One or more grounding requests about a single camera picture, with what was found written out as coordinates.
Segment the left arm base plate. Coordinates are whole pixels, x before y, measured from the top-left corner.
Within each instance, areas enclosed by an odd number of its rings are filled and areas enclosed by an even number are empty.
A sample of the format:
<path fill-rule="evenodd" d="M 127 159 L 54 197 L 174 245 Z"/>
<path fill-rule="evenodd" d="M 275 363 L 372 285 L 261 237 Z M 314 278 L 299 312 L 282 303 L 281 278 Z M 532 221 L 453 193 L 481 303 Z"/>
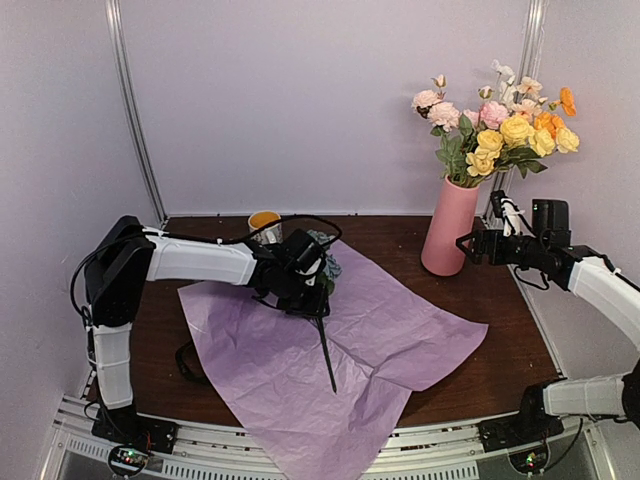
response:
<path fill-rule="evenodd" d="M 132 446 L 146 453 L 171 454 L 178 425 L 168 420 L 141 416 L 135 410 L 100 409 L 91 433 L 95 437 Z"/>

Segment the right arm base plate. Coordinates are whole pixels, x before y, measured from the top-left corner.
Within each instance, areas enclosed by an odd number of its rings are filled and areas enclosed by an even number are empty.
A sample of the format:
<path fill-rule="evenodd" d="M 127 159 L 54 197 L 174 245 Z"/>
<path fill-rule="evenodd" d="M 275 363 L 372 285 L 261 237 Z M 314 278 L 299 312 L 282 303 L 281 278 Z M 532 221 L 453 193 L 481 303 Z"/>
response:
<path fill-rule="evenodd" d="M 524 414 L 519 412 L 481 421 L 477 427 L 485 452 L 540 442 L 564 432 L 560 418 L 545 413 Z"/>

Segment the pink and yellow roses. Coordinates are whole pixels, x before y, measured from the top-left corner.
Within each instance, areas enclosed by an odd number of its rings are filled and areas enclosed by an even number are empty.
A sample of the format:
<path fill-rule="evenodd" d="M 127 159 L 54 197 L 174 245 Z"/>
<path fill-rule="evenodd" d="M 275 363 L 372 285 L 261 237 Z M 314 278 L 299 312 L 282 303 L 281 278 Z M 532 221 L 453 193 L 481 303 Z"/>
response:
<path fill-rule="evenodd" d="M 505 146 L 500 126 L 509 110 L 492 100 L 492 94 L 490 87 L 482 88 L 480 106 L 475 111 L 465 109 L 459 116 L 458 133 L 448 147 L 448 178 L 456 186 L 475 188 L 496 170 Z"/>

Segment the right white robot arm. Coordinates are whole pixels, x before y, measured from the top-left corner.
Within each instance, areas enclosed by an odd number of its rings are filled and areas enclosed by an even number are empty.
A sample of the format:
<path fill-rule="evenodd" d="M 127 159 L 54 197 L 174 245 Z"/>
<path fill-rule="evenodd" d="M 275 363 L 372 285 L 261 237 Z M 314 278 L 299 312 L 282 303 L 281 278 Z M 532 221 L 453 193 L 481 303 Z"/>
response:
<path fill-rule="evenodd" d="M 553 245 L 529 235 L 505 236 L 500 230 L 474 230 L 456 240 L 473 263 L 534 269 L 546 282 L 585 301 L 639 345 L 639 287 L 611 261 L 585 245 Z M 535 440 L 551 417 L 584 415 L 639 424 L 639 367 L 588 379 L 564 379 L 533 386 L 523 395 L 512 430 L 519 440 Z"/>

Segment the peach rose stem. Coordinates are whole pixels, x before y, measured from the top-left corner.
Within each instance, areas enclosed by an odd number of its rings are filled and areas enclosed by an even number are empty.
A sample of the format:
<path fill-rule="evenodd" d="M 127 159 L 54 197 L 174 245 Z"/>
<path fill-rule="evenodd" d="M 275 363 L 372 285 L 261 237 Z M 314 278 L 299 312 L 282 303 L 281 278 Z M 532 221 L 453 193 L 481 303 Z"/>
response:
<path fill-rule="evenodd" d="M 434 90 L 422 90 L 412 100 L 412 110 L 431 125 L 430 134 L 439 139 L 436 158 L 444 167 L 443 177 L 456 186 L 469 188 L 467 154 L 474 129 L 471 120 L 447 101 L 444 74 L 432 78 Z"/>

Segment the yellow rose bunch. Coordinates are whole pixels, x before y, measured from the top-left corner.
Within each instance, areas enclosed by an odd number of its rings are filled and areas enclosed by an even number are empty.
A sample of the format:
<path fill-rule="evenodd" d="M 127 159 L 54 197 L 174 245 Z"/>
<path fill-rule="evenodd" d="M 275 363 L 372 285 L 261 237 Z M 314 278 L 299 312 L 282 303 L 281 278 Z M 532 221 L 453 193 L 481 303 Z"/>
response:
<path fill-rule="evenodd" d="M 548 123 L 523 115 L 513 115 L 498 130 L 484 129 L 475 135 L 465 152 L 466 168 L 461 185 L 475 188 L 492 175 L 516 170 L 522 178 L 548 169 L 542 162 L 554 154 L 577 153 L 580 137 L 560 117 L 551 116 Z"/>

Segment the fuzzy green orange flower stem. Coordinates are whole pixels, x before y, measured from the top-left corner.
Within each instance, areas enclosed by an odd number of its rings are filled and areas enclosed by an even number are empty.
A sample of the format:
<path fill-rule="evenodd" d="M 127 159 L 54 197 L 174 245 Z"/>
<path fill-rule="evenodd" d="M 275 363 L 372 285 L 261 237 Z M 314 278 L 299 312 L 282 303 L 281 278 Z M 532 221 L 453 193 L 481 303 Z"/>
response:
<path fill-rule="evenodd" d="M 509 110 L 508 117 L 511 117 L 513 115 L 516 115 L 516 113 L 514 113 L 512 110 Z M 563 120 L 563 123 L 569 128 L 569 126 L 566 123 L 566 120 L 568 118 L 573 118 L 577 115 L 575 99 L 571 89 L 564 87 L 560 90 L 558 99 L 553 100 L 551 102 L 547 100 L 546 103 L 542 106 L 542 112 L 538 116 L 532 119 L 529 119 L 528 117 L 525 117 L 525 116 L 524 117 L 531 124 L 534 123 L 535 119 L 538 119 L 539 121 L 542 121 L 544 123 L 548 123 L 550 122 L 552 115 L 560 117 Z"/>

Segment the blue hydrangea flower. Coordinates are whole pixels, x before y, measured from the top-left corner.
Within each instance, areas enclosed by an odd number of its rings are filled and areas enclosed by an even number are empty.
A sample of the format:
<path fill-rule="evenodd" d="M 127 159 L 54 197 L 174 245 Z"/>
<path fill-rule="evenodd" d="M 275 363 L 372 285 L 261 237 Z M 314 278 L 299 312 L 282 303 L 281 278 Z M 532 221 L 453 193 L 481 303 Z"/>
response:
<path fill-rule="evenodd" d="M 309 229 L 307 233 L 318 242 L 325 252 L 325 264 L 321 268 L 316 280 L 325 286 L 326 295 L 330 296 L 335 290 L 335 282 L 342 274 L 342 267 L 330 252 L 330 247 L 337 241 L 335 235 L 329 235 L 325 232 Z M 329 347 L 325 332 L 324 318 L 329 315 L 329 307 L 326 307 L 326 313 L 314 320 L 315 326 L 320 336 L 320 343 L 323 351 L 323 357 L 327 367 L 331 389 L 334 394 L 337 393 L 337 384 L 333 372 L 332 362 L 329 353 Z"/>

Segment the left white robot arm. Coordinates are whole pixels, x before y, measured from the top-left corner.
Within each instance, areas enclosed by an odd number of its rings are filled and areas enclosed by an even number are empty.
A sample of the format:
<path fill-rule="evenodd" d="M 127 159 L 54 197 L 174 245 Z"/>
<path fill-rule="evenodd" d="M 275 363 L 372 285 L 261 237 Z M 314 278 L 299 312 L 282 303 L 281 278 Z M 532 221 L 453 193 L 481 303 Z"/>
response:
<path fill-rule="evenodd" d="M 328 288 L 319 277 L 328 242 L 295 229 L 288 236 L 258 231 L 237 239 L 205 240 L 118 220 L 83 265 L 95 371 L 106 429 L 123 444 L 137 442 L 144 424 L 130 409 L 130 332 L 144 286 L 163 280 L 211 281 L 248 287 L 274 309 L 321 321 L 330 312 Z"/>

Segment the purple tissue paper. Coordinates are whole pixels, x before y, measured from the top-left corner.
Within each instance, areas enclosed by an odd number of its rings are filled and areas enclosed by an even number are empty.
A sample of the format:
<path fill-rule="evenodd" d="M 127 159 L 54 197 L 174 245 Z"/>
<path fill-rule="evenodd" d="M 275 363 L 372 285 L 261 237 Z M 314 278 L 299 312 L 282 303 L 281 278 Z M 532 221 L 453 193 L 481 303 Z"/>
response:
<path fill-rule="evenodd" d="M 442 310 L 343 242 L 325 332 L 263 306 L 240 287 L 202 282 L 179 292 L 203 370 L 249 433 L 329 436 L 394 430 L 415 391 L 456 370 L 487 326 Z"/>

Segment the black printed ribbon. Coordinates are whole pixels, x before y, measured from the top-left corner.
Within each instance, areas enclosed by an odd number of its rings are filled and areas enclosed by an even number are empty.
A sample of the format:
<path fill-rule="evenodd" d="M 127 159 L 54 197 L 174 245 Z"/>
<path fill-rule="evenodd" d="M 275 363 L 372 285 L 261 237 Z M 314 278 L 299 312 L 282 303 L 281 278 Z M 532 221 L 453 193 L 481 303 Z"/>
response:
<path fill-rule="evenodd" d="M 192 340 L 180 346 L 175 352 L 174 359 L 179 373 L 188 382 L 211 387 L 212 384 L 206 375 L 196 375 L 187 364 L 185 356 L 190 350 L 195 350 L 195 344 Z"/>

